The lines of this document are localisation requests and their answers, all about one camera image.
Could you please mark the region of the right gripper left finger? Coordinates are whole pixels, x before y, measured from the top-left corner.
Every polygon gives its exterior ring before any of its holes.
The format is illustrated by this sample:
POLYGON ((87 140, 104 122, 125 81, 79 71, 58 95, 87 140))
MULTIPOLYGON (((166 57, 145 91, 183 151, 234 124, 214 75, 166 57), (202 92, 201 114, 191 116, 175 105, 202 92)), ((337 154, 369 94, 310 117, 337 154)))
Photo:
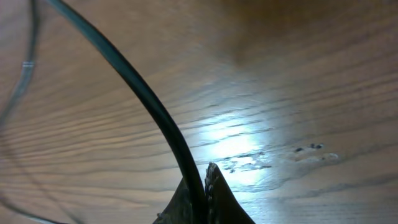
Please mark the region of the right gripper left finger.
POLYGON ((192 206, 189 190, 182 179, 166 208, 157 214, 153 224, 192 224, 192 206))

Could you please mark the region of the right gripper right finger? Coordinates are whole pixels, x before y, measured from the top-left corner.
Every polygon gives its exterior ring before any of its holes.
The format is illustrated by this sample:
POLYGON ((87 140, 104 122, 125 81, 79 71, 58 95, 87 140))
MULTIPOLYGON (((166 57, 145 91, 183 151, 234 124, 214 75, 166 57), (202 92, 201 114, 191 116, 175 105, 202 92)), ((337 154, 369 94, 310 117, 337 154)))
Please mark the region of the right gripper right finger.
POLYGON ((209 163, 206 170, 205 193, 208 201, 208 223, 254 224, 234 197, 220 168, 213 162, 209 163))

